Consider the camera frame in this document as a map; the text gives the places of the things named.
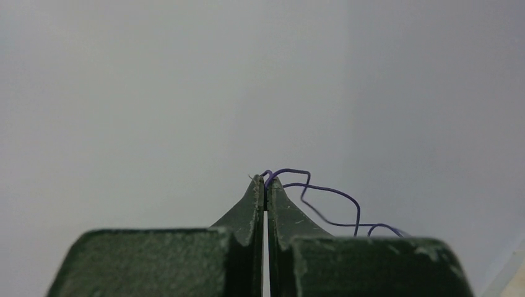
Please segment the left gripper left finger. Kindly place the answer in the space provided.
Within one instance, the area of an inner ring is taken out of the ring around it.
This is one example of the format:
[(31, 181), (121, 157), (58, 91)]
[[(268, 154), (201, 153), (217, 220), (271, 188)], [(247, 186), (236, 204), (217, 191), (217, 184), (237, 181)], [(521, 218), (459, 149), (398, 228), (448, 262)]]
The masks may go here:
[(206, 228), (82, 234), (48, 296), (261, 296), (264, 180)]

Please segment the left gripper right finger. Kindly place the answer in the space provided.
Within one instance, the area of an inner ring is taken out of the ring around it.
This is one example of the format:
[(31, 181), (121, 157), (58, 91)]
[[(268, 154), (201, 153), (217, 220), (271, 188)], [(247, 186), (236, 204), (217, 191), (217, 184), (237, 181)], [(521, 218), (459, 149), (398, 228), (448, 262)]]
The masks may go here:
[(333, 236), (278, 179), (267, 186), (272, 296), (472, 296), (451, 248), (435, 238)]

